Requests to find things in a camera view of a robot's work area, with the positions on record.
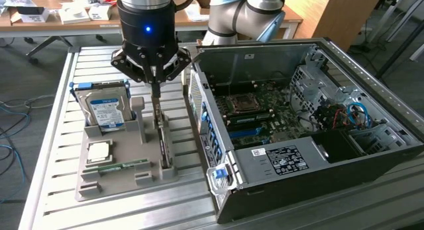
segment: aluminum table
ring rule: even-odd
[[[183,97],[185,74],[163,88],[161,107],[171,120],[180,180],[84,202],[75,200],[84,116],[69,82],[127,78],[111,65],[115,46],[71,48],[45,131],[20,230],[59,229],[344,229],[385,230],[424,218],[424,155],[396,166],[375,182],[300,202],[225,225],[215,209]],[[131,82],[147,101],[149,88]]]

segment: circuit board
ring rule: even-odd
[[[268,81],[255,85],[255,92],[215,97],[227,125],[232,123],[228,122],[225,117],[233,113],[247,117],[252,116],[252,111],[271,112],[272,114],[263,121],[253,121],[251,118],[244,119],[251,120],[249,126],[253,125],[260,128],[260,132],[256,135],[231,138],[236,150],[292,140],[308,132],[308,129],[300,125],[296,113],[288,105],[285,91],[287,89],[281,88],[275,82]],[[247,123],[235,124],[235,126],[243,125],[247,125]]]

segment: white box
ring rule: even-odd
[[[88,11],[88,16],[92,20],[109,20],[111,19],[111,6],[109,5],[99,5],[92,6]]]
[[[21,22],[25,23],[40,23],[47,22],[47,18],[49,15],[49,11],[47,8],[44,8],[44,11],[41,14],[20,14]]]
[[[63,24],[91,21],[84,8],[63,8],[59,10],[59,15]]]

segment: table leg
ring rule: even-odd
[[[41,44],[35,47],[29,53],[27,54],[27,57],[31,57],[35,53],[37,53],[41,49],[44,49],[45,46],[48,46],[57,38],[57,36],[48,37]]]
[[[299,25],[297,22],[289,22],[289,25],[285,28],[283,39],[292,39],[295,37],[297,25]]]

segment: cable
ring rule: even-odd
[[[305,122],[309,122],[312,125],[319,126],[319,123],[316,123],[316,122],[313,122],[313,121],[308,120],[307,118],[300,117],[300,116],[297,116],[297,118],[299,118],[299,119],[301,119],[301,120],[304,120]]]
[[[19,105],[8,105],[7,103],[8,102],[3,102],[0,101],[1,105],[4,105],[5,107],[8,108],[15,108],[15,107],[21,107],[21,106],[25,106],[27,108],[29,108],[29,104],[33,103],[35,101],[40,100],[40,99],[44,99],[44,98],[48,98],[48,97],[55,97],[56,95],[55,94],[49,94],[49,95],[41,95],[39,97],[35,97],[35,98],[31,98],[31,99],[15,99],[15,100],[9,100],[8,102],[12,102],[12,101],[17,101],[17,100],[24,100],[24,103],[23,104],[19,104]],[[52,106],[53,103],[51,104],[47,104],[47,105],[43,105],[43,106],[32,106],[33,109],[37,109],[37,108],[45,108],[45,107],[49,107]]]
[[[29,103],[29,109],[28,109],[28,111],[27,111],[27,115],[29,115],[31,110],[32,110],[32,107],[31,107],[31,103]],[[1,132],[0,136],[1,136],[5,132],[8,132],[13,127],[16,127],[16,125],[17,125],[24,119],[25,119],[25,116],[23,116],[21,119],[20,119],[17,122],[15,122],[15,124],[13,124],[5,131]]]
[[[3,111],[5,111],[5,112],[9,113],[9,114],[23,115],[23,116],[27,117],[27,122],[25,122],[25,124],[23,125],[23,127],[21,127],[16,132],[13,132],[13,134],[9,134],[9,135],[7,135],[5,133],[1,134],[1,135],[4,135],[4,137],[0,137],[0,139],[4,139],[4,138],[7,138],[7,137],[11,137],[11,136],[16,135],[16,134],[29,125],[31,117],[29,117],[28,114],[21,113],[21,112],[12,112],[12,111],[7,110],[7,109],[5,109],[4,107],[1,107],[1,106],[0,106],[0,109],[3,109]]]
[[[343,109],[337,109],[336,110],[336,114],[333,116],[333,121],[332,121],[332,128],[335,129],[336,128],[336,120],[337,120],[337,115],[339,115],[339,112],[341,112]]]
[[[16,191],[8,196],[5,197],[4,199],[0,200],[0,204],[3,204],[9,198],[12,198],[19,192],[20,190],[23,189],[24,187],[24,184],[25,184],[25,174],[24,174],[24,167],[23,167],[23,164],[21,164],[21,159],[20,159],[20,155],[17,153],[17,151],[11,147],[11,146],[7,146],[7,145],[0,145],[0,147],[4,147],[4,148],[8,148],[9,150],[12,150],[15,152],[15,156],[16,156],[16,159],[17,159],[17,162],[19,162],[19,166],[20,166],[20,173],[21,173],[21,183],[20,183],[20,186],[19,188],[16,189]]]
[[[8,44],[5,44],[4,46],[0,46],[0,47],[5,47],[5,46],[11,45],[11,44],[13,44],[13,42],[15,42],[15,37],[12,38],[11,43],[8,43]]]
[[[371,126],[371,118],[369,118],[369,115],[368,115],[368,111],[367,111],[365,106],[361,103],[359,103],[359,102],[353,102],[345,107],[347,115],[348,115],[348,118],[349,118],[351,122],[355,123],[355,119],[351,116],[351,108],[349,108],[353,105],[359,106],[363,109],[364,115],[365,115],[365,120],[368,120],[367,121],[367,128],[369,128],[369,126]]]
[[[407,56],[407,57],[404,58],[404,60],[395,66],[395,68],[392,68],[389,71],[387,71],[385,77],[396,71],[396,69],[399,68],[399,66],[403,65],[404,62],[408,61],[408,59],[409,59],[409,56]]]
[[[8,142],[8,145],[13,148],[13,150],[17,152],[17,149],[16,149],[16,146],[15,146],[15,144],[13,144],[13,142],[12,142],[12,139],[9,138],[9,137],[7,137],[5,138],[5,140],[7,140],[7,142]],[[0,176],[8,171],[8,169],[12,167],[12,165],[13,165],[13,163],[15,163],[15,159],[16,159],[16,156],[15,155],[12,155],[12,161],[11,161],[11,163],[8,164],[8,166],[5,167],[5,169],[4,169],[4,171],[0,173]],[[28,173],[27,173],[27,171],[25,171],[25,168],[24,168],[24,173],[25,173],[25,177],[27,177],[27,179],[29,180],[29,182],[32,181],[32,179],[31,179],[31,177],[29,177],[29,175],[28,175]]]
[[[184,10],[192,2],[193,0],[185,0],[181,4],[176,5],[176,11]]]

